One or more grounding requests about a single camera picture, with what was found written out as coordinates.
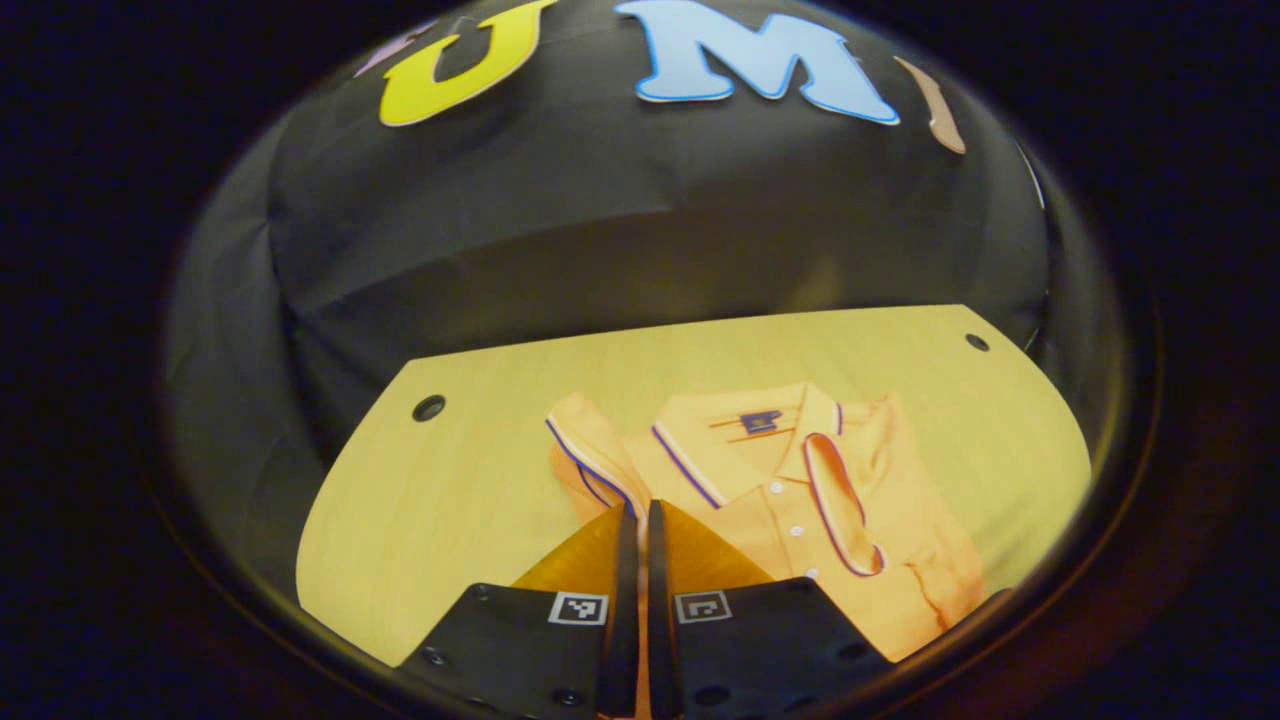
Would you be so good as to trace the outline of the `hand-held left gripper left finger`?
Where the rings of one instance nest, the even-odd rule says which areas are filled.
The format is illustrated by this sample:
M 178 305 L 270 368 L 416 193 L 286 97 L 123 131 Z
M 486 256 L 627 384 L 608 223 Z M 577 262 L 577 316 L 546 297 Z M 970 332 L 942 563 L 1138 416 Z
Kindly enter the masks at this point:
M 605 510 L 511 585 L 477 582 L 401 664 L 484 719 L 630 717 L 637 520 Z

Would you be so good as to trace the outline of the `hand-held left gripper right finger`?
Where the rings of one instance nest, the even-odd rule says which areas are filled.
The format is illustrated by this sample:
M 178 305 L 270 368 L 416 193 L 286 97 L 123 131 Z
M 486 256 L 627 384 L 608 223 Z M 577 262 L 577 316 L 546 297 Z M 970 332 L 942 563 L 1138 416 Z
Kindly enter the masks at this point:
M 812 578 L 774 579 L 690 514 L 650 503 L 653 717 L 800 719 L 890 669 Z

